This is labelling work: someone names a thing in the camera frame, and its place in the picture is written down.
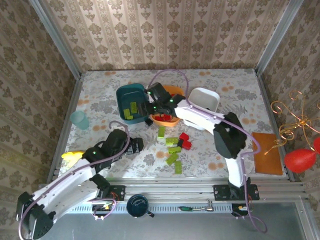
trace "white bowl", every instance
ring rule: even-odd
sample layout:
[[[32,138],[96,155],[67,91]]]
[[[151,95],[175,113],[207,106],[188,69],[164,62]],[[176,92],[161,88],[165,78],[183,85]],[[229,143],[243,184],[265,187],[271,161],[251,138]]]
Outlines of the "white bowl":
[[[211,91],[202,87],[196,87],[191,91],[188,100],[200,109],[209,109],[211,112],[216,112],[220,102],[220,96],[215,91]],[[203,127],[198,126],[191,121],[183,120],[183,122],[185,125],[193,127],[195,129],[201,131],[205,130]]]

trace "orange bowl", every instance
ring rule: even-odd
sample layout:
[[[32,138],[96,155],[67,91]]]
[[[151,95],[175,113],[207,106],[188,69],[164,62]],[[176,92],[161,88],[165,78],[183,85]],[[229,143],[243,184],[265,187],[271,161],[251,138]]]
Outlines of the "orange bowl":
[[[171,95],[172,94],[180,94],[182,96],[185,95],[184,91],[178,86],[163,85],[163,87]],[[155,119],[155,117],[157,117],[157,116],[160,116],[160,114],[151,114],[150,118],[155,124],[157,124],[159,126],[174,127],[180,121],[180,118],[178,118],[178,117],[173,117],[170,121],[158,121],[158,120]]]

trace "wooden board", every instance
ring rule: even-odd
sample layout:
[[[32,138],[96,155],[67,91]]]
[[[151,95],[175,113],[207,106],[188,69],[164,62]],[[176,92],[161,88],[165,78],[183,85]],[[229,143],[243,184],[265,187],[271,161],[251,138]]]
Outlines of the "wooden board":
[[[261,151],[254,155],[255,172],[259,174],[282,175],[282,164],[278,148],[273,148],[265,155],[265,152],[275,145],[274,140],[277,139],[276,135],[253,132],[252,136],[261,146]],[[256,144],[252,143],[253,150],[257,150]]]

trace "clear plastic cup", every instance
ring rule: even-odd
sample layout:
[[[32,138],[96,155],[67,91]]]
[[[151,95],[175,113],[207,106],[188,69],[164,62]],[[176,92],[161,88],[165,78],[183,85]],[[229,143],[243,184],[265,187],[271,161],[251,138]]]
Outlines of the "clear plastic cup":
[[[89,127],[89,120],[83,111],[73,112],[70,121],[81,130],[86,130]]]

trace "lime green block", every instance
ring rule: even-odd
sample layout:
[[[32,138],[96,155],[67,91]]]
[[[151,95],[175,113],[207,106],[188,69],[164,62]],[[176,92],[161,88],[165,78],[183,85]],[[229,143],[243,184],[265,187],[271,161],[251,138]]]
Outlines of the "lime green block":
[[[159,127],[158,138],[163,139],[165,137],[166,128],[164,126]]]
[[[129,110],[129,108],[124,109],[124,110],[123,110],[123,113],[124,113],[124,118],[125,118],[125,119],[128,119],[128,117],[130,116],[130,110]]]
[[[178,137],[167,137],[165,139],[165,145],[167,146],[171,146],[174,144],[177,144],[179,142],[179,138]]]
[[[131,113],[132,114],[138,113],[138,111],[137,111],[137,103],[135,101],[130,103],[130,109],[131,109]]]
[[[175,146],[175,147],[169,147],[169,154],[177,154],[181,153],[181,147]]]
[[[182,174],[182,162],[181,161],[174,162],[174,172],[175,172],[175,174]]]
[[[167,158],[167,160],[165,160],[165,161],[169,166],[171,166],[178,159],[178,157],[179,157],[179,155],[174,153],[174,154],[170,155]]]

